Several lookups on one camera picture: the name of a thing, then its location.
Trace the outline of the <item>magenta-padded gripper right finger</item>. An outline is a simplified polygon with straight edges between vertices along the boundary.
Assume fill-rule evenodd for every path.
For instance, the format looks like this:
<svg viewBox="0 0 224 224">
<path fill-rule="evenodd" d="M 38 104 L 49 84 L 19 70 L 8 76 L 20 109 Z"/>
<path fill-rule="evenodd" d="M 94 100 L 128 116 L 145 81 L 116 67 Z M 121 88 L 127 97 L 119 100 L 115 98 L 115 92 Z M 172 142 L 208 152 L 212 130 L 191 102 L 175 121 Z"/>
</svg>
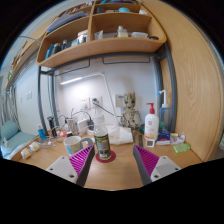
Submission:
<svg viewBox="0 0 224 224">
<path fill-rule="evenodd" d="M 133 155 L 143 185 L 157 181 L 180 170 L 180 167 L 167 156 L 159 157 L 137 145 L 133 146 Z"/>
</svg>

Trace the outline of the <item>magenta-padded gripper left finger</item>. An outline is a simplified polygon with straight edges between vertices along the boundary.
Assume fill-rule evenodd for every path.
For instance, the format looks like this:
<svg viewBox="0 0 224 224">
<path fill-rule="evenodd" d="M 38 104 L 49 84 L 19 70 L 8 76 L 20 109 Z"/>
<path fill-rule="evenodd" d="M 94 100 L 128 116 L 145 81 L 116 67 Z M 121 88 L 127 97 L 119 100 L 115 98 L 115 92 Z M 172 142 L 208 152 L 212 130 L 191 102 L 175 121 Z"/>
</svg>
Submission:
<svg viewBox="0 0 224 224">
<path fill-rule="evenodd" d="M 47 168 L 47 171 L 83 187 L 94 155 L 94 146 L 87 146 L 69 157 L 59 157 Z"/>
</svg>

